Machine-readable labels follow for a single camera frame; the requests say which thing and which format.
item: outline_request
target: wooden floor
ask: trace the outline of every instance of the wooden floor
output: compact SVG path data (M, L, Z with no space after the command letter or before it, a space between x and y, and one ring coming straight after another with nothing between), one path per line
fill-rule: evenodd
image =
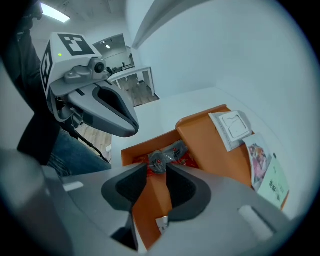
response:
M147 86L147 84L138 84L137 75L129 76L128 81L126 81L125 78L122 78L119 80L119 84L129 99L131 99L134 107L158 100L158 97L152 96L151 89ZM111 154L109 155L106 152L106 147L111 145L111 134L94 129L84 123L76 130L97 149L99 149L105 158L107 158L109 161L111 160Z

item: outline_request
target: blue jeans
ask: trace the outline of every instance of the blue jeans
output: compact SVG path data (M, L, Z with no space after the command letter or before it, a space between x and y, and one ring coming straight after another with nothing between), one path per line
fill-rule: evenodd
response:
M97 156L63 129L60 129L47 165L54 168L60 177L111 169L110 163Z

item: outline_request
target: fluorescent light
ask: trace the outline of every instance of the fluorescent light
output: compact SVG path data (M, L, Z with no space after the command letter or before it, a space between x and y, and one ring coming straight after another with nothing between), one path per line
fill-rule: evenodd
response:
M70 19L68 16L64 15L60 11L53 9L52 7L50 7L44 3L41 3L41 7L42 7L42 11L43 11L44 15L49 16L51 18L54 18L58 21L65 23L67 20Z

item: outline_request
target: open box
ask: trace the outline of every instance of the open box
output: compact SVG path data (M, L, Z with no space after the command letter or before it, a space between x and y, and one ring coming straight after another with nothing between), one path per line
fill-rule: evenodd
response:
M175 130L122 150L122 165L131 165L135 157L161 150L182 139L199 169L232 178L251 187L251 165L246 145L227 152L208 115L229 111L227 105L220 105L181 119ZM134 222L147 250L161 236L156 219L167 216L172 210L166 178L166 173L148 177L146 186L132 210Z

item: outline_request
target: light green paper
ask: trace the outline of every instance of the light green paper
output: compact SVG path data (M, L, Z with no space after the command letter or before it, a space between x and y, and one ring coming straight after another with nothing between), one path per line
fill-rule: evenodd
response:
M273 156L257 193L280 209L288 192L289 185L284 170L278 159Z

